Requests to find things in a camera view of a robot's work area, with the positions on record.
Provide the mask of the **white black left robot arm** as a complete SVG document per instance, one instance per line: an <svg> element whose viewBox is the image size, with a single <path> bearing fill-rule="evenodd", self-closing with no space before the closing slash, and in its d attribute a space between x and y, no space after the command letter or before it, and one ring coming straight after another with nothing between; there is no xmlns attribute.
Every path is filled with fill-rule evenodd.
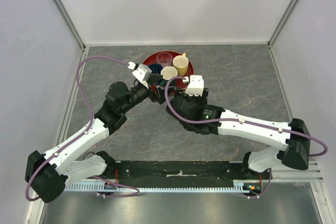
<svg viewBox="0 0 336 224"><path fill-rule="evenodd" d="M45 203L55 200L64 189L80 180L93 176L111 178L115 173L114 159L101 151L93 157L78 161L77 158L96 143L117 131L127 120L126 113L149 98L162 104L166 95L174 90L174 85L155 87L163 79L151 74L146 81L134 81L128 88L124 82L114 82L105 96L102 107L91 113L90 121L74 135L50 150L32 152L27 159L25 171L26 199L32 189L37 199Z"/></svg>

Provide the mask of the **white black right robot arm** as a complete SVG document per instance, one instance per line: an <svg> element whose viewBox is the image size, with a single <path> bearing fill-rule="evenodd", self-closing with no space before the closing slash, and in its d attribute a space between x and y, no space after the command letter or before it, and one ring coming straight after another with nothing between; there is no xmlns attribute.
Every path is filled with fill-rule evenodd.
<svg viewBox="0 0 336 224"><path fill-rule="evenodd" d="M200 97L176 90L166 111L185 130L196 134L238 136L266 144L266 149L244 155L240 172L245 178L254 178L270 168L308 169L310 134L303 120L274 122L249 118L208 104L207 96L208 90Z"/></svg>

